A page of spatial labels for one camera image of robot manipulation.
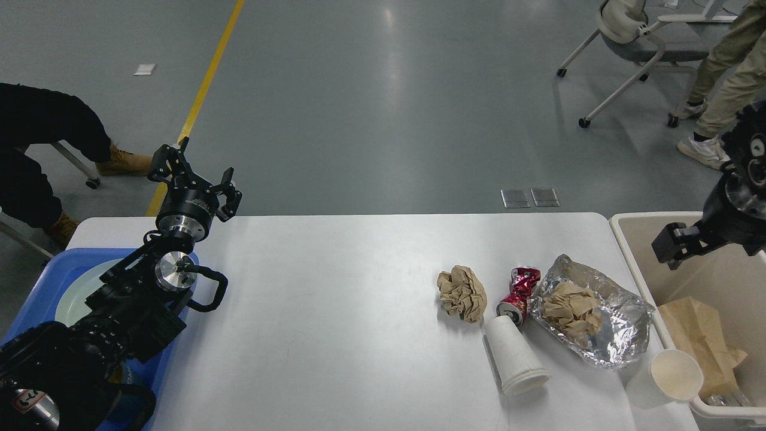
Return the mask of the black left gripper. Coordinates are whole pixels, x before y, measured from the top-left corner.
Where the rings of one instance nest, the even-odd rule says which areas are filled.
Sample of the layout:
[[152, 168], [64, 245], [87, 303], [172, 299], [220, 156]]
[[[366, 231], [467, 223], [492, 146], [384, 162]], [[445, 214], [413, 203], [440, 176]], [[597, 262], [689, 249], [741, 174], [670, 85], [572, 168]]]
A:
[[[156, 217], [158, 230], [180, 231], [200, 242], [208, 237], [214, 216], [222, 223], [235, 217], [242, 193], [233, 182], [233, 167], [225, 169], [221, 182], [211, 186], [213, 195], [203, 189], [183, 188], [195, 185], [191, 166], [184, 157], [189, 139], [184, 136], [177, 145], [161, 145], [151, 158], [146, 177], [169, 187]], [[220, 205], [221, 195], [225, 203]]]

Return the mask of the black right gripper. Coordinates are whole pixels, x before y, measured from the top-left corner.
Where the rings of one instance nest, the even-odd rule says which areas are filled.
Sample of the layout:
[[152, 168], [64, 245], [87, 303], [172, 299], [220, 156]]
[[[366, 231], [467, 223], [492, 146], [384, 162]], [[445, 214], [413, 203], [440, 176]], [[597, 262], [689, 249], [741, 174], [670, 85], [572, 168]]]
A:
[[764, 251], [764, 198], [754, 195], [737, 174], [724, 174], [703, 205], [697, 223], [666, 224], [651, 246], [657, 262], [676, 270], [690, 257], [705, 256], [729, 243], [748, 256]]

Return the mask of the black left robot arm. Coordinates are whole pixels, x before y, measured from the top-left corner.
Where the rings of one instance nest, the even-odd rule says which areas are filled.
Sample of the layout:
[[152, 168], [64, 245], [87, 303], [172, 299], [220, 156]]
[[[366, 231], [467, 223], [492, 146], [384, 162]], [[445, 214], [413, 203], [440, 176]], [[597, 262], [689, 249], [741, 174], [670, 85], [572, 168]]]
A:
[[214, 217], [228, 221], [242, 199], [233, 168], [219, 184], [193, 172], [188, 143], [183, 137], [156, 150], [147, 177], [168, 188], [156, 228], [101, 275], [102, 286], [85, 301], [90, 312], [71, 326], [43, 322], [2, 346], [3, 430], [95, 430], [122, 404], [127, 430], [150, 421], [156, 394], [115, 375], [126, 360], [145, 363], [170, 346], [186, 328], [184, 308], [221, 305], [227, 278], [191, 254]]

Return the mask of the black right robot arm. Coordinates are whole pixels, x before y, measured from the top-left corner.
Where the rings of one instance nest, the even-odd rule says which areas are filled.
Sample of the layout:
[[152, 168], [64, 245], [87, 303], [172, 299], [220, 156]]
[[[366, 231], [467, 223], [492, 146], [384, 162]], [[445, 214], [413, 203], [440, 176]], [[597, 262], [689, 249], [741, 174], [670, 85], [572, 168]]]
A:
[[764, 102], [745, 107], [722, 136], [729, 156], [722, 177], [692, 226], [666, 224], [652, 242], [659, 263], [675, 270], [693, 256], [705, 256], [728, 244], [739, 244], [748, 256], [765, 246], [765, 112]]

